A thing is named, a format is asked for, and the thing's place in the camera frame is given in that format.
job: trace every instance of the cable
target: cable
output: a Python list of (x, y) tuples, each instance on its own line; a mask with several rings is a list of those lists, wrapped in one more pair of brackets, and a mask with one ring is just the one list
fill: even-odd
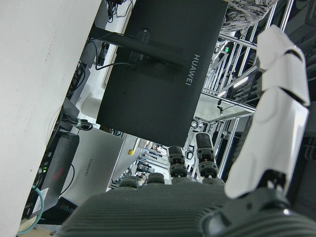
[(117, 13), (117, 18), (120, 18), (120, 17), (125, 17), (128, 13), (128, 10), (129, 10), (129, 7), (132, 5), (132, 9), (134, 8), (134, 4), (133, 4), (133, 0), (130, 0), (130, 4), (128, 5), (127, 7), (127, 10), (126, 10), (126, 13), (124, 16), (118, 16), (118, 13)]
[(77, 86), (76, 86), (72, 91), (70, 91), (66, 96), (72, 95), (72, 94), (75, 92), (75, 90), (77, 90), (77, 89), (82, 85), (82, 83), (84, 82), (84, 79), (85, 79), (85, 68), (84, 68), (82, 62), (79, 62), (79, 66), (82, 67), (82, 70), (83, 70), (83, 78), (82, 78), (81, 81), (80, 81), (80, 79), (78, 80)]
[(25, 234), (27, 232), (29, 232), (31, 229), (34, 228), (34, 226), (36, 226), (36, 224), (39, 222), (41, 215), (44, 212), (44, 197), (41, 194), (40, 190), (38, 188), (36, 188), (34, 185), (32, 186), (32, 189), (35, 189), (35, 192), (37, 192), (37, 194), (39, 195), (40, 198), (40, 211), (38, 216), (36, 217), (35, 221), (33, 222), (33, 224), (31, 224), (31, 226), (29, 226), (27, 229), (23, 230), (23, 231), (19, 231), (18, 235), (22, 235)]
[(234, 107), (234, 106), (236, 106), (236, 105), (229, 106), (229, 107), (223, 109), (222, 111), (224, 111), (224, 110), (226, 110), (226, 109), (229, 109), (229, 108), (231, 108), (231, 107)]
[(115, 34), (121, 35), (121, 36), (127, 36), (127, 37), (131, 37), (131, 38), (136, 38), (136, 36), (131, 36), (131, 35), (127, 35), (127, 34), (122, 34), (122, 33), (118, 33), (118, 32), (114, 32)]
[(117, 14), (118, 5), (108, 0), (105, 1), (105, 4), (108, 5), (108, 16), (109, 16), (108, 22), (112, 23), (114, 15)]
[(53, 134), (50, 136), (50, 139), (48, 141), (48, 144), (46, 146), (46, 150), (51, 146), (51, 144), (53, 143), (53, 140), (58, 132), (58, 129), (60, 127), (60, 123), (61, 121), (63, 120), (63, 113), (64, 113), (64, 105), (61, 106), (61, 109), (60, 109), (60, 113), (59, 113), (59, 119), (57, 120), (57, 127), (55, 129), (55, 131), (53, 132)]
[[(93, 41), (88, 41), (86, 44), (89, 44), (89, 43), (93, 43), (93, 45), (94, 45), (94, 47), (95, 47), (95, 55), (96, 55), (96, 58), (98, 58), (98, 49), (97, 49), (97, 45), (95, 44), (95, 42), (93, 42)], [(109, 66), (113, 66), (113, 65), (128, 65), (128, 66), (130, 66), (130, 67), (132, 67), (132, 68), (134, 68), (134, 67), (136, 67), (137, 65), (136, 64), (132, 64), (132, 63), (125, 63), (125, 62), (121, 62), (121, 63), (111, 63), (111, 64), (108, 64), (108, 65), (105, 65), (105, 66), (103, 66), (103, 67), (101, 67), (101, 68), (97, 68), (97, 62), (95, 63), (95, 70), (101, 70), (101, 69), (104, 69), (104, 68), (106, 68), (106, 67), (109, 67)]]
[[(106, 36), (109, 36), (109, 35), (111, 35), (111, 34), (118, 34), (117, 32), (110, 32), (110, 33), (108, 33), (108, 34), (106, 34), (105, 36), (102, 36), (103, 38), (105, 38)], [(92, 40), (103, 40), (103, 39), (99, 39), (99, 38), (91, 38)], [(87, 41), (86, 43), (85, 43), (85, 45), (87, 45), (87, 44), (89, 44), (89, 43), (91, 43), (91, 42), (93, 42), (93, 41), (91, 41), (91, 40), (89, 40), (89, 41)]]
[(31, 193), (35, 192), (35, 190), (36, 190), (37, 188), (39, 188), (39, 186), (40, 186), (40, 184), (41, 184), (41, 182), (42, 182), (42, 180), (43, 180), (43, 176), (44, 176), (43, 169), (41, 168), (41, 166), (40, 166), (39, 168), (41, 169), (41, 173), (38, 174), (38, 179), (39, 179), (39, 180), (38, 180), (38, 182), (35, 184), (35, 188), (32, 189)]
[[(241, 32), (240, 32), (239, 34), (241, 34), (242, 36), (244, 36)], [(244, 36), (244, 37), (245, 37), (245, 39), (246, 39), (246, 36)], [(256, 46), (256, 44), (254, 44), (253, 42), (251, 42), (251, 41), (248, 41), (248, 42), (251, 43), (252, 45)]]
[(70, 185), (73, 183), (73, 180), (74, 180), (74, 177), (75, 177), (75, 167), (71, 164), (71, 167), (73, 168), (74, 172), (73, 172), (73, 177), (71, 178), (71, 181), (69, 183), (69, 185), (67, 186), (67, 188), (61, 192), (60, 196), (65, 192), (67, 191), (67, 189), (70, 187)]
[(93, 124), (86, 119), (74, 118), (70, 115), (64, 115), (63, 122), (70, 124), (80, 130), (89, 131), (93, 128)]

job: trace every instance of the metal rack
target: metal rack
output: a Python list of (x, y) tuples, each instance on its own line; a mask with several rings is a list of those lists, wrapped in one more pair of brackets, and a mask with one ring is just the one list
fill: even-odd
[[(284, 31), (286, 23), (288, 21), (291, 7), (293, 5), (294, 0), (289, 0), (287, 2), (285, 12), (281, 21), (281, 24), (279, 27)], [(267, 22), (265, 25), (264, 29), (267, 29), (271, 23), (272, 19), (277, 7), (277, 3), (275, 3), (272, 8), (270, 9)], [(218, 65), (212, 69), (211, 73), (209, 76), (206, 78), (205, 83), (204, 83), (204, 88), (208, 90), (212, 90), (213, 94), (218, 95), (221, 93), (226, 93), (228, 89), (230, 89), (232, 86), (234, 86), (236, 83), (244, 79), (246, 76), (249, 74), (257, 71), (257, 66), (254, 65), (248, 70), (244, 71), (245, 65), (248, 61), (248, 56), (250, 53), (250, 50), (256, 50), (257, 49), (257, 44), (253, 43), (252, 41), (255, 38), (256, 35), (256, 30), (258, 27), (258, 22), (254, 24), (251, 28), (244, 30), (242, 32), (242, 37), (237, 38), (237, 37), (232, 37), (226, 34), (220, 34), (219, 37), (222, 39), (226, 39), (228, 41), (234, 42), (233, 49), (230, 54), (225, 54), (222, 59), (219, 61)], [(247, 32), (251, 29), (251, 33), (248, 39), (245, 38), (247, 35)], [(243, 48), (245, 49), (244, 56), (242, 58), (241, 66), (239, 68), (239, 71), (237, 73), (237, 77), (233, 79), (234, 77), (234, 72), (236, 69), (236, 66), (239, 62), (240, 54)]]
[[(267, 29), (271, 25), (277, 5), (280, 4), (279, 2), (275, 3), (271, 7), (270, 12), (268, 13), (268, 17), (266, 18), (267, 20), (266, 20), (263, 30)], [(293, 2), (294, 0), (288, 0), (286, 3), (285, 12), (283, 14), (282, 20), (279, 25), (282, 31), (284, 31), (285, 26), (287, 24)], [(220, 59), (218, 64), (213, 69), (211, 69), (210, 73), (207, 75), (205, 79), (204, 87), (202, 89), (203, 94), (208, 94), (210, 96), (218, 96), (219, 94), (221, 94), (221, 96), (225, 96), (225, 94), (227, 94), (228, 90), (231, 87), (233, 87), (235, 84), (243, 80), (248, 75), (258, 71), (258, 68), (255, 65), (256, 60), (253, 60), (253, 62), (249, 61), (250, 51), (257, 49), (257, 44), (253, 43), (253, 40), (256, 37), (258, 24), (259, 22), (254, 24), (249, 29), (242, 31), (241, 32), (242, 36), (240, 38), (232, 37), (226, 34), (219, 35), (220, 38), (233, 42), (234, 43), (233, 48), (229, 54), (228, 53), (224, 54), (224, 56)], [(242, 51), (244, 55), (242, 59), (240, 59), (240, 55)], [(234, 75), (238, 63), (240, 63), (240, 67), (237, 70), (237, 73)], [(251, 67), (245, 70), (246, 65), (249, 65), (249, 64), (251, 65)], [(244, 96), (244, 91), (248, 90), (249, 93), (252, 93), (253, 92), (252, 90), (256, 89), (256, 86), (253, 84), (247, 85), (247, 86), (248, 86), (247, 88), (241, 87), (242, 90), (237, 91), (237, 93), (239, 93), (239, 96), (242, 96), (240, 99), (246, 98), (246, 96)], [(223, 176), (239, 120), (242, 117), (248, 117), (248, 116), (252, 116), (252, 113), (243, 112), (243, 113), (238, 113), (235, 115), (223, 117), (220, 122), (208, 121), (206, 131), (212, 137), (215, 131), (218, 132), (218, 135), (214, 143), (214, 151), (216, 155), (218, 154), (219, 149), (222, 146), (223, 132), (227, 132), (229, 130), (230, 124), (233, 123), (233, 127), (231, 131), (229, 132), (227, 145), (225, 147), (225, 151), (222, 156), (221, 163), (219, 165), (219, 173), (218, 173), (219, 178), (222, 178)]]

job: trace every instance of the teal cable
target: teal cable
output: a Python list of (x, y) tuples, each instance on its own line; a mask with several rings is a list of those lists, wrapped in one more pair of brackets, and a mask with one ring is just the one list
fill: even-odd
[(36, 188), (34, 185), (32, 185), (32, 189), (35, 189), (35, 192), (37, 192), (37, 194), (39, 195), (39, 198), (40, 198), (40, 211), (39, 211), (39, 214), (38, 214), (36, 220), (34, 221), (34, 223), (30, 227), (28, 227), (26, 230), (19, 231), (18, 235), (25, 234), (25, 233), (29, 232), (31, 229), (33, 229), (34, 226), (36, 226), (36, 224), (39, 222), (40, 217), (41, 217), (41, 215), (44, 212), (44, 197), (43, 197), (43, 195), (41, 194), (40, 190), (38, 188)]

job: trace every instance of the ceiling light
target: ceiling light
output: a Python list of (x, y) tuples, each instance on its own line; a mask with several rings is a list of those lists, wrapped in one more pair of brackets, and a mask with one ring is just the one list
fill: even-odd
[(238, 81), (235, 85), (234, 88), (236, 88), (237, 86), (240, 86), (241, 84), (243, 84), (244, 82), (248, 81), (249, 77), (245, 77), (244, 79), (241, 79), (240, 81)]
[(221, 96), (223, 96), (223, 95), (225, 95), (226, 94), (226, 91), (224, 90), (224, 91), (222, 91), (221, 93), (219, 93), (217, 96), (218, 97), (221, 97)]

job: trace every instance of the black equipment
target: black equipment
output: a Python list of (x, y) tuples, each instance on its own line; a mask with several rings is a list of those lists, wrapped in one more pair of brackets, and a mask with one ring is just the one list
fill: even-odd
[(84, 63), (79, 63), (73, 75), (73, 79), (70, 83), (70, 86), (68, 88), (67, 97), (66, 97), (66, 99), (69, 99), (71, 103), (73, 103), (74, 105), (77, 103), (83, 91), (83, 88), (86, 82), (88, 81), (89, 75), (90, 75), (90, 71), (87, 65), (85, 65)]
[(98, 66), (103, 66), (105, 57), (106, 57), (107, 52), (109, 50), (109, 46), (110, 45), (108, 43), (106, 43), (106, 42), (103, 42), (101, 44), (101, 51), (100, 51), (100, 54), (98, 55), (98, 59), (97, 59), (97, 65)]
[[(200, 157), (211, 162), (210, 137), (198, 133), (196, 143), (197, 152), (202, 150)], [(164, 185), (163, 175), (157, 173), (150, 174), (141, 188), (137, 188), (137, 178), (127, 178), (122, 188), (94, 196), (80, 206), (57, 236), (316, 236), (315, 222), (291, 211), (282, 192), (262, 187), (229, 199), (221, 179), (205, 177), (201, 184), (190, 181), (186, 173), (172, 175), (171, 168), (182, 165), (184, 157), (177, 146), (169, 147), (168, 153), (172, 185)]]
[(196, 149), (199, 161), (198, 169), (201, 176), (205, 178), (208, 178), (209, 175), (213, 178), (216, 177), (218, 168), (216, 165), (214, 150), (211, 145), (211, 138), (207, 133), (201, 132), (196, 134)]
[(137, 65), (113, 67), (97, 123), (183, 146), (226, 8), (221, 0), (138, 0), (124, 36), (92, 28), (92, 39), (120, 47), (115, 62)]
[[(99, 7), (98, 12), (95, 16), (93, 24), (98, 28), (105, 29), (108, 20), (109, 20), (109, 15), (108, 15), (107, 2), (101, 1), (100, 7)], [(103, 42), (99, 41), (99, 40), (94, 40), (94, 43), (95, 43), (97, 49), (99, 49)], [(93, 65), (95, 56), (96, 55), (95, 55), (94, 45), (91, 43), (86, 43), (86, 45), (84, 46), (84, 49), (82, 51), (80, 61), (82, 61), (84, 64), (87, 65), (86, 69), (88, 71), (89, 71), (89, 68), (91, 68)]]
[[(45, 151), (34, 184), (44, 196), (44, 211), (56, 205), (78, 144), (78, 135), (59, 131)], [(32, 190), (23, 211), (23, 218), (30, 219), (39, 212), (40, 198)]]
[[(79, 114), (79, 109), (75, 106), (77, 101), (69, 100), (67, 97), (64, 100), (63, 103), (63, 110), (61, 111), (63, 113), (63, 117), (66, 115), (69, 115), (73, 118), (77, 118)], [(60, 128), (70, 132), (73, 128), (73, 126), (65, 121), (60, 122)]]
[(57, 204), (45, 211), (38, 224), (41, 225), (62, 225), (63, 222), (74, 212), (77, 208), (72, 202), (60, 197)]

